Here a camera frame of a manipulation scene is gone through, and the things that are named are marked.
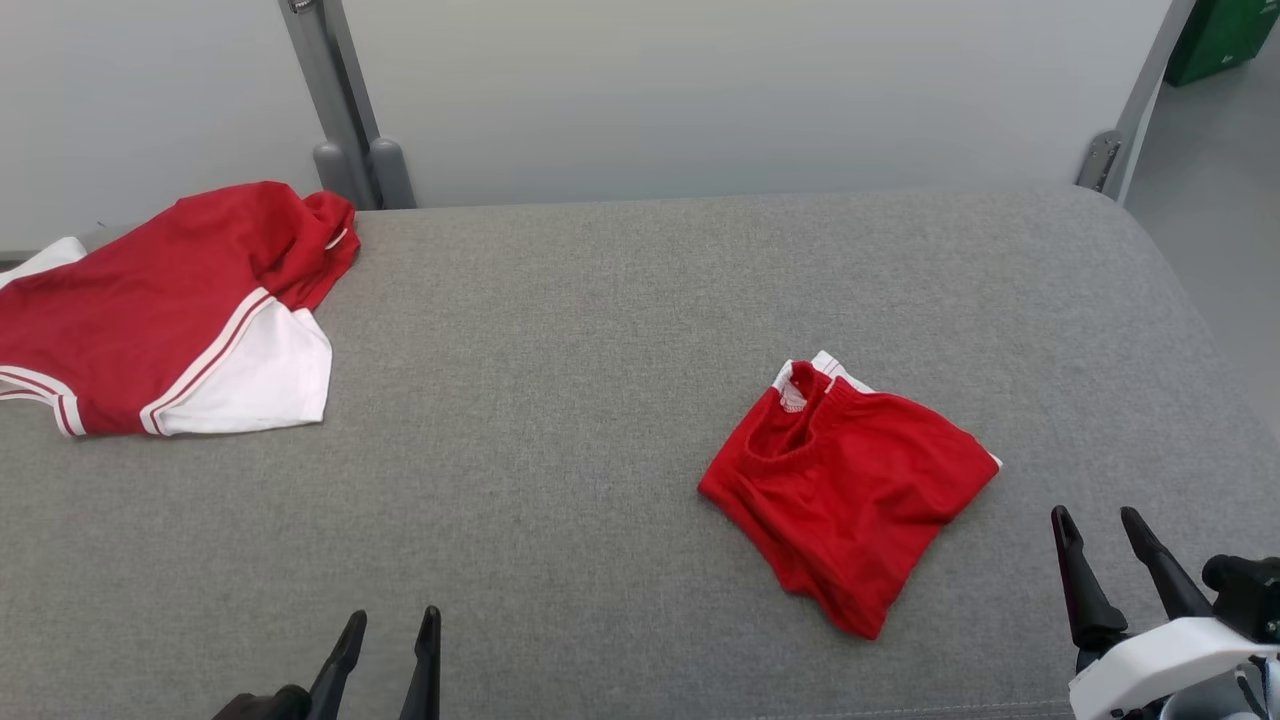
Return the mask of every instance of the gray table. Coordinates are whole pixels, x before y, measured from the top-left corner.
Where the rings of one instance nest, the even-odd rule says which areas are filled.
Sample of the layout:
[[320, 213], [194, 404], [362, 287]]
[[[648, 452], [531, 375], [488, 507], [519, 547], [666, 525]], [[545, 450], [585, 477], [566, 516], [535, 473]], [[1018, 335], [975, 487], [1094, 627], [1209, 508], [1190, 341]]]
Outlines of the gray table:
[[[344, 717], [394, 717], [428, 602], [461, 717], [1066, 717], [1048, 527], [1160, 606], [1280, 544], [1275, 441], [1151, 240], [1078, 188], [364, 214], [317, 313], [320, 425], [60, 437], [0, 406], [0, 716], [211, 716], [369, 634]], [[698, 480], [788, 357], [826, 348], [1004, 471], [876, 643], [787, 596]]]

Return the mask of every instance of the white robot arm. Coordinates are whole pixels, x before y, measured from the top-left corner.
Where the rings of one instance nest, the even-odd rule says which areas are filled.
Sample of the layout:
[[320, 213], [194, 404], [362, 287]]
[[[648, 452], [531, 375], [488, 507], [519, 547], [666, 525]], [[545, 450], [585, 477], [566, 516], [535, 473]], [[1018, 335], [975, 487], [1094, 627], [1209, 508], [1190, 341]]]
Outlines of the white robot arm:
[[1120, 512], [1134, 553], [1147, 565], [1170, 621], [1138, 635], [1111, 606], [1084, 560], [1084, 542], [1065, 507], [1053, 536], [1071, 641], [1076, 720], [1276, 720], [1280, 707], [1280, 560], [1217, 556], [1204, 583], [1210, 605], [1137, 510]]

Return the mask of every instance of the metal bracket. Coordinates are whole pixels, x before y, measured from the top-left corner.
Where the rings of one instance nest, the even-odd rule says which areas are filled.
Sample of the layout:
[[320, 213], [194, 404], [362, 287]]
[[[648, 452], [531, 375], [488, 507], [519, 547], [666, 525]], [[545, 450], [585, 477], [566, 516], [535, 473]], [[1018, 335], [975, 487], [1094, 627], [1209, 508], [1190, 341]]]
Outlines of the metal bracket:
[[1102, 192], [1121, 147], [1124, 147], [1124, 133], [1120, 131], [1108, 129], [1098, 133], [1089, 143], [1089, 152], [1084, 156], [1084, 165], [1080, 168], [1080, 177], [1075, 178], [1075, 184]]

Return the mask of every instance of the gray floor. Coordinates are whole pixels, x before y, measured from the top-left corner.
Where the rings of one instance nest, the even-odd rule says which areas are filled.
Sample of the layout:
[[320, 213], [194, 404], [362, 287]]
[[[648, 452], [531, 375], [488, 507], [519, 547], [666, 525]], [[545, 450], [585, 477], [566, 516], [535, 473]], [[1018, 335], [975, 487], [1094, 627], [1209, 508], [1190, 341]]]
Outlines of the gray floor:
[[1125, 205], [1280, 437], [1280, 40], [1161, 88]]

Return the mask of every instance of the white stripe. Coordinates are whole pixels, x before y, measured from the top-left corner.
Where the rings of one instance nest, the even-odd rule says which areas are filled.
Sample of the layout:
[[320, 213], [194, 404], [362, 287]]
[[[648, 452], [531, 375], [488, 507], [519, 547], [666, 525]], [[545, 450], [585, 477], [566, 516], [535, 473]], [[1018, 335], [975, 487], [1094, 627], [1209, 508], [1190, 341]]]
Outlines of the white stripe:
[[[832, 357], [831, 354], [827, 352], [826, 350], [822, 350], [822, 351], [818, 352], [818, 355], [814, 355], [814, 357], [812, 360], [812, 364], [813, 364], [814, 368], [819, 368], [818, 372], [820, 372], [822, 374], [828, 375], [828, 377], [831, 377], [833, 379], [835, 378], [845, 378], [845, 380], [849, 382], [849, 384], [854, 386], [854, 389], [856, 389], [858, 392], [861, 392], [861, 393], [865, 393], [865, 395], [870, 395], [870, 393], [876, 392], [867, 383], [864, 383], [864, 382], [859, 380], [858, 378], [850, 375], [849, 372], [845, 370], [845, 366], [840, 364], [840, 360], [836, 360], [835, 357]], [[827, 386], [827, 392], [831, 392], [831, 386]]]
[[84, 434], [84, 424], [79, 419], [79, 400], [74, 395], [65, 396], [63, 405], [67, 406], [67, 421], [72, 424], [72, 433]]
[[[72, 388], [67, 387], [67, 383], [56, 378], [51, 378], [44, 373], [37, 373], [36, 370], [28, 370], [27, 368], [18, 368], [17, 365], [0, 365], [0, 373], [8, 373], [6, 375], [0, 375], [0, 382], [19, 386], [24, 389], [29, 389], [31, 392], [38, 396], [38, 397], [20, 397], [20, 396], [0, 397], [0, 400], [40, 400], [45, 405], [49, 405], [54, 409], [54, 421], [58, 423], [58, 429], [64, 436], [84, 434], [84, 425], [81, 423], [79, 418], [79, 404], [76, 401], [76, 393], [72, 392]], [[40, 383], [52, 389], [54, 391], [52, 395], [40, 388], [35, 383]], [[70, 427], [63, 424], [63, 414], [61, 414], [63, 409], [58, 406], [59, 397], [64, 398], [63, 409], [67, 410], [67, 421], [70, 423]]]
[[325, 249], [325, 250], [329, 250], [329, 249], [330, 249], [330, 247], [333, 247], [334, 245], [338, 245], [338, 242], [339, 242], [339, 241], [340, 241], [342, 238], [344, 238], [344, 237], [347, 237], [347, 228], [342, 228], [342, 232], [340, 232], [340, 233], [338, 233], [338, 237], [335, 237], [335, 238], [330, 240], [330, 241], [329, 241], [329, 245], [325, 245], [325, 246], [324, 246], [324, 249]]
[[170, 407], [174, 407], [177, 405], [180, 405], [184, 400], [187, 400], [197, 389], [200, 389], [200, 387], [202, 384], [205, 384], [206, 382], [209, 382], [209, 378], [214, 377], [214, 374], [218, 373], [218, 368], [221, 366], [223, 363], [227, 363], [228, 359], [230, 359], [232, 354], [236, 350], [236, 346], [239, 345], [241, 338], [244, 337], [244, 333], [248, 332], [250, 325], [253, 324], [253, 319], [257, 318], [262, 313], [262, 310], [266, 310], [268, 307], [270, 307], [271, 304], [274, 304], [274, 302], [276, 302], [276, 300], [274, 297], [269, 297], [261, 305], [257, 305], [256, 307], [253, 307], [244, 316], [243, 323], [241, 323], [239, 328], [232, 336], [230, 342], [227, 343], [227, 351], [223, 352], [221, 355], [219, 355], [218, 359], [214, 360], [214, 363], [209, 365], [209, 368], [205, 370], [205, 373], [202, 375], [200, 375], [200, 380], [196, 382], [195, 384], [192, 384], [189, 388], [187, 388], [186, 392], [183, 392], [178, 397], [173, 398], [172, 401], [165, 402], [164, 405], [161, 405], [156, 410], [156, 429], [160, 430], [160, 434], [163, 434], [163, 436], [170, 436], [170, 434], [173, 434], [173, 433], [170, 433], [169, 430], [166, 430], [164, 428], [164, 413], [165, 413], [165, 410], [168, 410]]
[[804, 410], [805, 398], [796, 389], [796, 386], [791, 384], [791, 360], [787, 360], [782, 369], [778, 370], [778, 377], [773, 378], [773, 386], [780, 393], [782, 393], [778, 401], [782, 409], [787, 413], [799, 413]]
[[[0, 378], [0, 383], [9, 383], [9, 384], [14, 384], [14, 386], [18, 384], [17, 382], [14, 382], [14, 380], [12, 380], [9, 378]], [[47, 397], [45, 397], [45, 395], [42, 392], [38, 392], [38, 391], [35, 391], [35, 389], [28, 389], [27, 386], [23, 386], [22, 389], [26, 389], [29, 395], [0, 395], [0, 400], [37, 400], [40, 402], [44, 402], [45, 405], [52, 405], [54, 404], [54, 401], [50, 400], [50, 398], [47, 398]]]
[[[244, 319], [246, 315], [248, 315], [250, 310], [253, 309], [253, 305], [262, 297], [266, 297], [266, 295], [268, 295], [266, 290], [261, 287], [255, 288], [253, 292], [250, 292], [244, 297], [244, 300], [242, 300], [241, 304], [236, 306], [236, 310], [232, 311], [232, 316], [228, 318], [227, 323], [223, 325], [223, 331], [218, 333], [218, 337], [214, 338], [214, 342], [211, 342], [209, 347], [205, 348], [204, 352], [196, 356], [196, 359], [191, 363], [191, 365], [188, 365], [187, 369], [183, 370], [180, 375], [178, 375], [178, 379], [172, 386], [169, 386], [169, 389], [165, 391], [164, 395], [155, 398], [152, 402], [147, 404], [147, 406], [142, 409], [142, 413], [140, 414], [140, 418], [142, 419], [142, 429], [154, 436], [165, 434], [159, 427], [156, 427], [155, 423], [151, 421], [151, 411], [160, 410], [166, 405], [172, 405], [174, 402], [180, 401], [187, 395], [191, 395], [191, 392], [193, 392], [197, 387], [201, 386], [201, 383], [204, 383], [205, 379], [209, 378], [209, 375], [214, 372], [215, 368], [209, 368], [209, 372], [205, 373], [205, 375], [201, 378], [201, 382], [195, 383], [189, 388], [187, 388], [187, 384], [191, 383], [191, 380], [193, 380], [196, 375], [198, 375], [205, 368], [207, 368], [209, 364], [212, 363], [215, 357], [218, 357], [218, 354], [221, 352], [223, 348], [228, 348], [228, 352], [223, 354], [223, 356], [218, 359], [219, 364], [227, 359], [227, 355], [229, 355], [230, 352], [229, 346], [233, 346], [236, 341], [239, 340], [239, 336], [244, 333], [244, 328], [248, 327], [248, 320], [246, 320], [243, 325], [241, 325], [241, 320]], [[253, 314], [261, 311], [261, 309], [265, 307], [266, 305], [269, 305], [269, 302], [264, 302], [262, 305], [260, 305], [256, 310], [253, 310]], [[183, 393], [183, 388], [187, 388], [186, 393]]]

